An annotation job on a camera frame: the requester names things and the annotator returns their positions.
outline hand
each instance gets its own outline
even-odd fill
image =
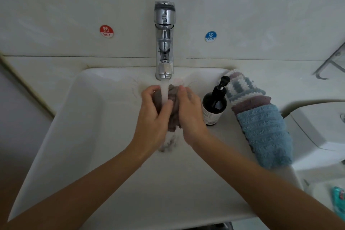
[[[183,137],[189,145],[196,143],[199,138],[208,134],[201,109],[201,100],[190,88],[180,85],[177,96],[180,102],[178,111]]]
[[[134,149],[136,153],[145,158],[150,157],[164,143],[171,110],[174,106],[172,100],[168,100],[158,115],[152,101],[152,95],[158,89],[160,89],[159,85],[153,85],[141,93],[142,104],[137,127],[133,139],[127,147]]]

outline blue sticker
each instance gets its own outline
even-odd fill
[[[214,31],[210,31],[206,34],[205,40],[206,42],[213,42],[217,38],[217,33]]]

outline gray cloth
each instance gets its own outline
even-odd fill
[[[180,120],[178,118],[178,109],[179,109],[179,100],[177,97],[178,86],[169,85],[169,92],[168,92],[168,99],[171,99],[174,102],[174,107],[172,108],[169,123],[168,123],[168,131],[175,132],[176,127],[181,128]],[[157,90],[153,94],[153,103],[157,109],[157,113],[159,114],[162,109],[162,91]]]

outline sink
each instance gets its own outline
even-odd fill
[[[141,91],[160,84],[155,71],[154,67],[93,68],[76,77],[9,219],[84,176],[128,145],[140,110]],[[175,67],[170,83],[189,86],[202,98],[227,71]],[[255,160],[230,106],[209,130]],[[274,172],[300,187],[291,167]],[[169,151],[154,153],[82,229],[183,229],[250,217],[255,214],[248,204],[195,154],[178,128],[175,144]]]

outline person's right hand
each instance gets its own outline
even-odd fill
[[[182,85],[178,87],[177,96],[180,102],[178,115],[183,129],[183,137],[192,146],[208,134],[201,109],[201,100],[190,88]]]

